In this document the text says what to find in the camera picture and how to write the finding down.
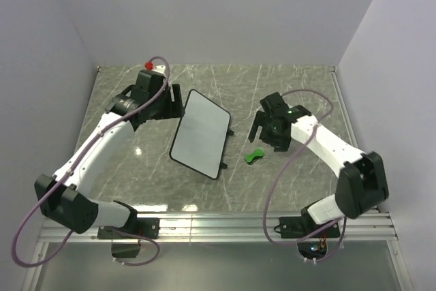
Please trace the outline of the green whiteboard eraser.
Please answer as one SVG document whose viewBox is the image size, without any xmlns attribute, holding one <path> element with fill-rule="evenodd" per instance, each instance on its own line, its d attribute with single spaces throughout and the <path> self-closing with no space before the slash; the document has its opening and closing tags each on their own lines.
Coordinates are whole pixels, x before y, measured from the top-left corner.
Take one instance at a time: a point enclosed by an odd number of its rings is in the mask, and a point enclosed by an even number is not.
<svg viewBox="0 0 436 291">
<path fill-rule="evenodd" d="M 264 158 L 263 148 L 256 148 L 251 153 L 244 156 L 244 160 L 248 165 L 254 164 L 256 161 Z"/>
</svg>

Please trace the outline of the white board black frame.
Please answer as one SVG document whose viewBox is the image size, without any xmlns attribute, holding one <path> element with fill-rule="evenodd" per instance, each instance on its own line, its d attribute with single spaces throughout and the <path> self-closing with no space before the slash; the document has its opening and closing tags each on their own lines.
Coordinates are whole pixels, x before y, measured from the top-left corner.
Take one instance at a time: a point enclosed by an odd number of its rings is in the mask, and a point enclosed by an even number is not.
<svg viewBox="0 0 436 291">
<path fill-rule="evenodd" d="M 170 159 L 212 180 L 227 165 L 223 162 L 225 144 L 234 132 L 230 129 L 231 114 L 214 101 L 192 89 L 185 102 Z"/>
</svg>

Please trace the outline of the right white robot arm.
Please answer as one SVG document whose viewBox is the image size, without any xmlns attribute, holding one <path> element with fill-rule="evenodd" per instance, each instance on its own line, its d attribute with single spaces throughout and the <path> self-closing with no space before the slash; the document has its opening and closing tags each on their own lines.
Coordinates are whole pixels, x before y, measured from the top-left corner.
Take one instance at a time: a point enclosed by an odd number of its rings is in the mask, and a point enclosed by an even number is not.
<svg viewBox="0 0 436 291">
<path fill-rule="evenodd" d="M 308 236 L 316 236 L 326 223 L 346 217 L 355 219 L 389 197 L 382 157 L 365 153 L 340 139 L 324 127 L 302 106 L 286 105 L 274 110 L 258 111 L 249 132 L 253 141 L 258 130 L 260 140 L 286 151 L 295 140 L 317 155 L 334 173 L 334 194 L 308 206 L 302 212 L 300 227 Z"/>
</svg>

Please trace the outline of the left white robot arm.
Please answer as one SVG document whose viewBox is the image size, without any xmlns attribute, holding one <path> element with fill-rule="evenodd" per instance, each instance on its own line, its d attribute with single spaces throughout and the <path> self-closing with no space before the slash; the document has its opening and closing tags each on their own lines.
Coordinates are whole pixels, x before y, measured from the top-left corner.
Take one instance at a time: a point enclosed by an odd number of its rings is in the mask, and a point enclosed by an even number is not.
<svg viewBox="0 0 436 291">
<path fill-rule="evenodd" d="M 98 175 L 114 152 L 149 120 L 184 115 L 181 88 L 166 86 L 146 108 L 154 87 L 130 85 L 111 99 L 97 127 L 73 157 L 51 177 L 40 175 L 35 192 L 44 216 L 82 234 L 92 227 L 113 227 L 123 238 L 141 229 L 138 212 L 119 201 L 100 202 L 88 197 Z"/>
</svg>

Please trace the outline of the aluminium right side rail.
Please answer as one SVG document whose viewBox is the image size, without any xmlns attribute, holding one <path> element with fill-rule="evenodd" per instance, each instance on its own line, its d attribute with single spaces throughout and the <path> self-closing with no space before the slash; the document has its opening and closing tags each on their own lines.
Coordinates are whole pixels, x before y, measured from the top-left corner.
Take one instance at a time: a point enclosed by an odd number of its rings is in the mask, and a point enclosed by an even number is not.
<svg viewBox="0 0 436 291">
<path fill-rule="evenodd" d="M 331 78 L 332 78 L 334 89 L 335 89 L 335 92 L 337 94 L 337 98 L 338 98 L 339 105 L 340 105 L 340 108 L 341 108 L 341 114 L 342 114 L 343 119 L 345 121 L 346 129 L 347 129 L 347 134 L 349 136 L 351 145 L 356 147 L 356 148 L 358 148 L 358 141 L 356 139 L 356 135 L 355 135 L 353 127 L 352 127 L 352 122 L 350 120 L 350 117 L 349 117 L 349 114 L 348 114 L 348 111 L 347 111 L 347 107 L 346 107 L 346 104 L 345 104 L 345 100 L 344 100 L 343 94 L 341 92 L 341 88 L 340 88 L 339 81 L 338 81 L 338 78 L 337 78 L 336 68 L 337 68 L 336 66 L 328 66 L 328 72 L 330 73 Z"/>
</svg>

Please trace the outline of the aluminium rail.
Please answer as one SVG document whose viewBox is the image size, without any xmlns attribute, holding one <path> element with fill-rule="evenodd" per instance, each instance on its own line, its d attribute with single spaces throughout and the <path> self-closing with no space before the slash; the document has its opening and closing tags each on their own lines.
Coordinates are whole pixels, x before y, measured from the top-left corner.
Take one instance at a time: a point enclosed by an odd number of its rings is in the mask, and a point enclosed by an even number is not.
<svg viewBox="0 0 436 291">
<path fill-rule="evenodd" d="M 270 213 L 266 220 L 268 233 L 276 242 L 289 243 L 295 239 L 281 239 L 273 228 L 285 213 Z M 262 213 L 143 213 L 140 217 L 158 217 L 158 243 L 263 243 L 268 242 L 262 229 Z M 136 239 L 99 239 L 98 227 L 83 234 L 73 233 L 70 243 L 135 243 Z M 68 229 L 46 219 L 38 241 L 60 243 Z M 398 240 L 394 225 L 387 213 L 363 214 L 358 219 L 348 219 L 344 241 L 394 241 Z"/>
<path fill-rule="evenodd" d="M 347 107 L 346 107 L 346 104 L 345 104 L 345 100 L 344 100 L 343 94 L 341 92 L 341 88 L 340 88 L 339 81 L 338 81 L 338 78 L 337 78 L 336 68 L 337 68 L 336 66 L 328 66 L 328 72 L 330 73 L 331 78 L 332 78 L 334 89 L 335 89 L 335 92 L 337 94 L 337 98 L 338 98 L 339 105 L 340 105 L 340 108 L 341 108 L 341 114 L 342 114 L 343 119 L 345 121 L 346 129 L 347 129 L 347 134 L 349 136 L 351 145 L 356 147 L 356 148 L 358 148 L 358 141 L 356 139 L 356 135 L 355 135 L 353 127 L 352 127 L 352 122 L 350 120 L 350 117 L 349 117 L 349 114 L 348 114 L 348 111 L 347 111 Z"/>
</svg>

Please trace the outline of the aluminium front rail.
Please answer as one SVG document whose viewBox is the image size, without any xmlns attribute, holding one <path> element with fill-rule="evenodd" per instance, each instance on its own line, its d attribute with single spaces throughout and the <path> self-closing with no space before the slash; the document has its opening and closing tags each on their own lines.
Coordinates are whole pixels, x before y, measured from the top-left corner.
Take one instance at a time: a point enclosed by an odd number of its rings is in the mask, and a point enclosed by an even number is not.
<svg viewBox="0 0 436 291">
<path fill-rule="evenodd" d="M 295 239 L 281 239 L 273 228 L 285 213 L 270 213 L 266 220 L 268 233 L 276 242 L 289 243 Z M 262 213 L 143 213 L 140 217 L 158 217 L 158 243 L 263 243 L 268 242 L 262 229 Z M 98 227 L 83 234 L 73 233 L 70 243 L 135 243 L 136 239 L 99 239 Z M 46 219 L 38 241 L 60 243 L 68 229 Z M 358 219 L 348 219 L 344 241 L 394 241 L 398 240 L 394 225 L 387 213 L 363 214 Z"/>
</svg>

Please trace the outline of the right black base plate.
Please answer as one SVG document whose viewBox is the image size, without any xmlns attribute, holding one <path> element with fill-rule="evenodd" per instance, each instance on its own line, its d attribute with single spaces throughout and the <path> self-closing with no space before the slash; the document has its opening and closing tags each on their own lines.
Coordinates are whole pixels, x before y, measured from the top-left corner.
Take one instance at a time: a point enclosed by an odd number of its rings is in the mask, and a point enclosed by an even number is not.
<svg viewBox="0 0 436 291">
<path fill-rule="evenodd" d="M 310 217 L 280 217 L 279 224 L 273 230 L 281 236 L 282 239 L 301 239 L 304 236 L 324 227 L 326 224 L 317 225 Z M 313 238 L 339 238 L 341 232 L 338 224 L 318 232 Z"/>
</svg>

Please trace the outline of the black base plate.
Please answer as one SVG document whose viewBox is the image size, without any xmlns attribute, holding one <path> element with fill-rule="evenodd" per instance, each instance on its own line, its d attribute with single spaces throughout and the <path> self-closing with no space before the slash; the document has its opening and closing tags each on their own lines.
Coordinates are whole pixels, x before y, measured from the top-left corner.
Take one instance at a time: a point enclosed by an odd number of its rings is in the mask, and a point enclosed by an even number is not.
<svg viewBox="0 0 436 291">
<path fill-rule="evenodd" d="M 310 217 L 280 217 L 279 224 L 273 230 L 281 236 L 282 239 L 301 239 L 304 236 L 324 227 L 326 224 L 317 225 Z M 313 238 L 339 238 L 341 232 L 338 224 L 318 232 Z"/>
<path fill-rule="evenodd" d="M 129 220 L 123 227 L 114 228 L 105 226 L 99 228 L 97 238 L 106 239 L 138 239 L 140 236 L 148 239 L 157 239 L 159 235 L 160 219 L 157 217 L 136 217 Z"/>
</svg>

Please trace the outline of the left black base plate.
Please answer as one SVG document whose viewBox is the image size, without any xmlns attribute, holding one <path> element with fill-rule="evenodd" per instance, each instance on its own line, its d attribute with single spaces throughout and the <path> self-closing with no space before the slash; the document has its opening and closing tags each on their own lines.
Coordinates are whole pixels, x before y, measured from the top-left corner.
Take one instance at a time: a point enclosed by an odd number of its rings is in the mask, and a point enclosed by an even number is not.
<svg viewBox="0 0 436 291">
<path fill-rule="evenodd" d="M 106 239 L 138 239 L 140 236 L 148 239 L 157 239 L 159 235 L 160 219 L 157 217 L 136 217 L 129 220 L 123 227 L 114 228 L 105 226 L 99 228 L 97 238 Z"/>
</svg>

